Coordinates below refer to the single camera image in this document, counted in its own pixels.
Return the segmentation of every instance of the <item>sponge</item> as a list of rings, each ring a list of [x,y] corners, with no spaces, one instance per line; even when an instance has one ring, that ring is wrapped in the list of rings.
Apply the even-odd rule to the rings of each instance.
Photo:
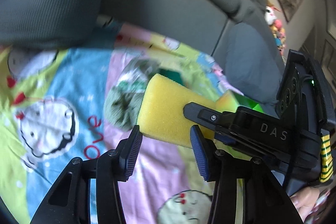
[[[186,104],[195,102],[214,109],[215,102],[186,87],[156,74],[148,83],[137,124],[147,137],[191,148],[190,127],[195,124],[183,115]],[[213,139],[214,132],[201,127],[205,138]]]

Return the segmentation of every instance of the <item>bed sheet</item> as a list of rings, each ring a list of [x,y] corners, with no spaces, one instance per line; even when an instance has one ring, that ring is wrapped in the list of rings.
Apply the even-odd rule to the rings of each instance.
[[[103,105],[132,58],[157,60],[211,100],[235,90],[211,56],[111,20],[80,48],[0,52],[0,196],[20,224],[30,222],[72,158],[97,158],[129,136],[104,119]],[[191,149],[144,137],[134,173],[119,187],[128,224],[203,224],[214,184],[199,175]],[[90,191],[91,223],[97,223],[94,180]]]

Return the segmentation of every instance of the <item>human hand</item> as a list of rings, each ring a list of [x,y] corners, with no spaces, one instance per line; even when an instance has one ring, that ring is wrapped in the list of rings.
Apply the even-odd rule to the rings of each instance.
[[[319,198],[320,190],[314,187],[306,187],[290,197],[295,208],[299,212],[302,221],[310,214]]]

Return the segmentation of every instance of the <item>silver screw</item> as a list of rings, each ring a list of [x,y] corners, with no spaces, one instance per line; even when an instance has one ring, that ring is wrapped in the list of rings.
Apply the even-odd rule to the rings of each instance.
[[[253,161],[255,164],[261,164],[261,162],[262,162],[261,158],[258,158],[258,157],[254,157],[254,158],[252,159],[252,161]]]
[[[224,155],[225,155],[225,151],[224,151],[223,149],[217,149],[217,150],[215,151],[215,154],[216,154],[217,156],[224,156]]]
[[[73,158],[73,159],[71,160],[71,163],[72,163],[72,164],[78,164],[80,161],[81,161],[81,158],[76,157],[76,158]]]
[[[109,156],[115,156],[118,154],[118,151],[116,149],[111,149],[107,152],[107,154],[109,154]]]

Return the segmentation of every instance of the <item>cartoon print blanket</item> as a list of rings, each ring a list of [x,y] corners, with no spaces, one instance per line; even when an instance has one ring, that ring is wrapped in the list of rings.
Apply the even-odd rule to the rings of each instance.
[[[235,90],[212,57],[110,20],[81,48],[0,52],[0,196],[20,224],[30,222],[72,158],[97,158],[128,137],[104,119],[103,105],[132,58],[157,60],[212,100]],[[128,224],[203,224],[214,185],[199,175],[191,149],[144,137],[134,173],[119,187]],[[90,208],[97,223],[94,180]]]

